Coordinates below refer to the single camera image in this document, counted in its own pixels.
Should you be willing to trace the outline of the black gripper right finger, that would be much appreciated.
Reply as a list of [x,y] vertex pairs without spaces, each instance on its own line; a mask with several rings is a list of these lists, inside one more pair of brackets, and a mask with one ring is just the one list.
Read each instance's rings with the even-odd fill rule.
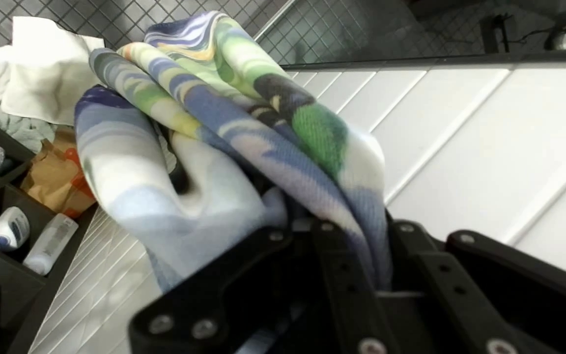
[[566,269],[473,230],[389,228],[389,322],[404,354],[566,354]]

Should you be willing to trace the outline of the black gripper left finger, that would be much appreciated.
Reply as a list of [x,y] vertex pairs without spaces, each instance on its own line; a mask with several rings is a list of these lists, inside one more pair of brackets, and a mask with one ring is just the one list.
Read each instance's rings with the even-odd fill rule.
[[135,312],[133,354],[389,354],[392,334],[341,230],[261,228]]

